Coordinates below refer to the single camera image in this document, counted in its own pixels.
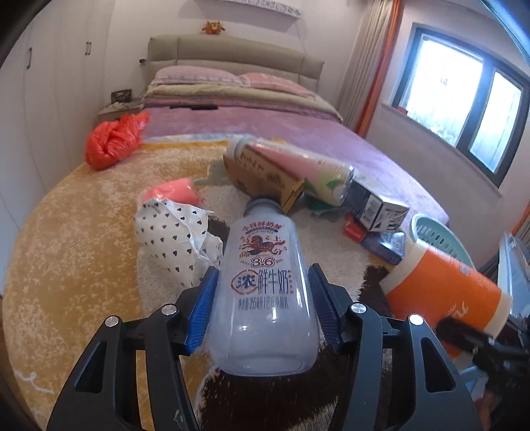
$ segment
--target purple bedspread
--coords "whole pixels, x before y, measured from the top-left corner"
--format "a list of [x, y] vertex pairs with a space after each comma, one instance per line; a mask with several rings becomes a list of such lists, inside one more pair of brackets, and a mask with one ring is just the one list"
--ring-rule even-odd
[[434, 198], [405, 170], [341, 124], [267, 109], [220, 107], [218, 110], [147, 108], [151, 118], [143, 137], [189, 133], [249, 133], [281, 138], [301, 148], [344, 160], [379, 179], [410, 206], [405, 223], [424, 213], [447, 224], [449, 217]]

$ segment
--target window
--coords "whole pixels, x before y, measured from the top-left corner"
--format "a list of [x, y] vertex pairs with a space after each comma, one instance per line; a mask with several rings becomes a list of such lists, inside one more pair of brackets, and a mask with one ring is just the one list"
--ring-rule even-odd
[[464, 42], [418, 28], [392, 106], [470, 159], [498, 187], [528, 117], [530, 81]]

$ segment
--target window frame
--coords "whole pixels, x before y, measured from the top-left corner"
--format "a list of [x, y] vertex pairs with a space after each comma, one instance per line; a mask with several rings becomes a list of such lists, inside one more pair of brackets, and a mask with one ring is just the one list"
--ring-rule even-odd
[[[420, 43], [424, 36], [426, 36], [427, 39], [430, 38], [436, 42], [445, 44], [452, 49], [456, 49], [466, 55], [478, 58], [482, 61], [482, 74], [476, 91], [475, 99], [473, 100], [469, 115], [464, 122], [460, 132], [460, 137], [458, 138], [454, 148], [467, 157], [469, 161], [479, 168], [498, 188], [508, 173], [517, 149], [519, 148], [519, 143], [523, 136], [525, 125], [528, 119], [528, 112], [530, 109], [530, 79], [528, 76], [523, 75], [520, 71], [516, 70], [513, 66], [508, 65], [501, 59], [467, 42], [463, 42], [454, 37], [445, 35], [439, 31], [430, 30], [424, 27], [416, 27], [411, 48], [408, 53], [407, 62], [401, 76], [401, 81], [392, 102], [393, 108], [399, 108], [402, 105], [403, 99], [407, 95], [407, 89], [410, 85], [411, 78], [416, 67]], [[492, 172], [485, 164], [483, 164], [471, 153], [471, 146], [479, 131], [486, 106], [488, 105], [495, 72], [500, 73], [504, 78], [521, 89], [521, 99], [519, 101], [519, 109], [515, 119], [514, 127], [506, 145], [505, 152], [497, 166], [496, 172]]]

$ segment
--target plastic milk bottle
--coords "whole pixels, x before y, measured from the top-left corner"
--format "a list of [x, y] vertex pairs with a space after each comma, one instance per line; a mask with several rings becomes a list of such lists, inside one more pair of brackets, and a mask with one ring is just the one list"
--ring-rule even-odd
[[319, 327], [293, 221], [278, 203], [252, 199], [231, 226], [208, 327], [216, 365], [239, 376], [307, 371]]

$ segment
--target red plastic bag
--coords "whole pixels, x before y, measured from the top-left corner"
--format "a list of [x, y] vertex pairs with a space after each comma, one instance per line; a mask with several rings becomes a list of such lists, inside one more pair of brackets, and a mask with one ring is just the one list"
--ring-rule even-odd
[[85, 161], [95, 170], [110, 168], [129, 157], [141, 144], [149, 114], [124, 115], [119, 121], [105, 121], [97, 126], [85, 146]]

